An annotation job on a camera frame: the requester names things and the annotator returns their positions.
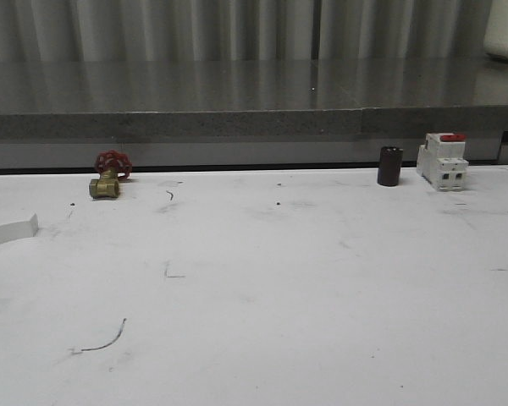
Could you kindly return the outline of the white half-ring pipe clamp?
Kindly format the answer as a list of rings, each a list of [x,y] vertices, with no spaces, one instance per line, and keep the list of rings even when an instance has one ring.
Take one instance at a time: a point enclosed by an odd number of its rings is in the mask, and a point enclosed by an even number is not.
[[[33,213],[27,220],[0,224],[0,245],[19,239],[35,237],[39,230],[39,219]]]

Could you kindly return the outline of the dark brown cylindrical coupling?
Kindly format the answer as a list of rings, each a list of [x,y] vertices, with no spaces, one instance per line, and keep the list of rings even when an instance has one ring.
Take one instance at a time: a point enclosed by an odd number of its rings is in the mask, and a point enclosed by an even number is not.
[[[386,187],[397,186],[400,180],[403,149],[384,146],[380,150],[377,182]]]

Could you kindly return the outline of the brass valve red handwheel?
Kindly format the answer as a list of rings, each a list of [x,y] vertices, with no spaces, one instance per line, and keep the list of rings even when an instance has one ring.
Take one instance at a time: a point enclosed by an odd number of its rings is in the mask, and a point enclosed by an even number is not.
[[[132,168],[124,153],[115,150],[99,153],[94,164],[99,178],[92,179],[88,187],[91,198],[118,198],[119,183],[130,177]]]

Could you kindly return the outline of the grey stone counter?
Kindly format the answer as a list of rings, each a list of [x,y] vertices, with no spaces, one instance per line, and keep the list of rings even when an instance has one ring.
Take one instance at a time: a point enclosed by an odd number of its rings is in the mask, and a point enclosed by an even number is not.
[[[430,132],[508,164],[508,63],[487,58],[0,63],[0,172],[346,167]]]

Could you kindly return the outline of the white container on counter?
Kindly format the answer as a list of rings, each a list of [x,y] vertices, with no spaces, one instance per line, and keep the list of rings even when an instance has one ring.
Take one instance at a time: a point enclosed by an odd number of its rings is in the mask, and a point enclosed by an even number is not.
[[[484,51],[508,61],[508,0],[493,0],[483,39]]]

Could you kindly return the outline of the white circuit breaker red switch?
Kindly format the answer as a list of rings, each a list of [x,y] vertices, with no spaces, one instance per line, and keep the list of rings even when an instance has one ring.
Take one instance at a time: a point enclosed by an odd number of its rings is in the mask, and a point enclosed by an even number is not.
[[[466,136],[426,133],[419,146],[417,173],[438,191],[463,190],[469,162],[464,159]]]

